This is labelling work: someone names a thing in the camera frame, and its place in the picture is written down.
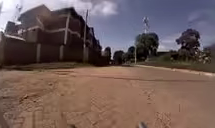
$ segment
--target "dirt road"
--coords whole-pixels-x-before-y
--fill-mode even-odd
[[[215,79],[151,68],[0,71],[14,128],[215,128]]]

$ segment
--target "sidewalk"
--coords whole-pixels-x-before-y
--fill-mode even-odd
[[[155,67],[155,66],[146,66],[146,65],[132,65],[132,66],[143,67],[143,68],[155,68],[155,69],[168,70],[168,71],[178,71],[178,72],[183,72],[183,73],[192,73],[192,74],[196,74],[196,75],[205,75],[208,77],[215,77],[215,73],[210,73],[210,72],[201,72],[201,71],[177,69],[177,68]]]

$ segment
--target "tree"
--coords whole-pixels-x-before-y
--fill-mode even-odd
[[[213,59],[215,59],[215,43],[204,47],[204,52],[206,52],[208,56],[211,56]]]
[[[105,48],[104,56],[107,57],[108,62],[110,62],[110,60],[111,60],[111,48],[110,47]]]
[[[159,38],[156,33],[143,33],[136,37],[137,53],[143,57],[156,55],[159,46]]]
[[[200,33],[195,29],[187,29],[182,35],[176,39],[178,45],[181,45],[182,49],[192,50],[200,47]]]
[[[179,49],[179,58],[182,60],[195,60],[197,57],[197,51],[200,47],[200,33],[195,29],[187,29],[181,36],[176,39],[178,45],[181,45]]]
[[[130,46],[128,48],[128,51],[127,51],[126,55],[125,55],[125,59],[126,60],[133,59],[134,58],[134,54],[135,54],[135,47],[134,46]]]
[[[115,64],[122,64],[124,62],[123,58],[124,58],[124,52],[122,50],[115,51],[113,55],[113,60]]]

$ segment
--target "blue sky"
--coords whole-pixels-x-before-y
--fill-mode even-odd
[[[0,30],[13,20],[20,0],[4,0]],[[39,4],[51,10],[74,6],[84,16],[103,47],[127,50],[143,32],[142,19],[149,18],[150,31],[160,37],[159,50],[178,49],[175,39],[187,28],[201,33],[202,46],[215,42],[215,0],[22,0],[23,12]]]

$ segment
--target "multi-story building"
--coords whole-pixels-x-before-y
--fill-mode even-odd
[[[80,62],[84,58],[89,62],[97,62],[99,57],[101,57],[102,48],[95,37],[94,29],[85,24],[82,16],[80,16],[74,8],[51,11],[45,5],[41,5],[22,13],[18,20],[21,24],[8,22],[6,26],[3,60],[5,60],[5,58],[8,59],[6,59],[4,63],[18,63],[17,60],[19,60],[19,58],[10,57],[13,56],[13,54],[18,54],[18,56],[22,58],[22,60],[19,61],[20,64],[34,61]],[[87,30],[86,42],[83,41],[85,26]],[[15,45],[14,42],[19,42],[19,40],[18,38],[14,40],[10,39],[12,36],[20,38],[20,42],[22,43],[16,43]],[[19,49],[20,46],[18,45],[23,43],[33,46],[25,48],[28,50],[22,50],[23,47]],[[29,58],[27,58],[27,54],[33,54],[33,61],[28,61]]]

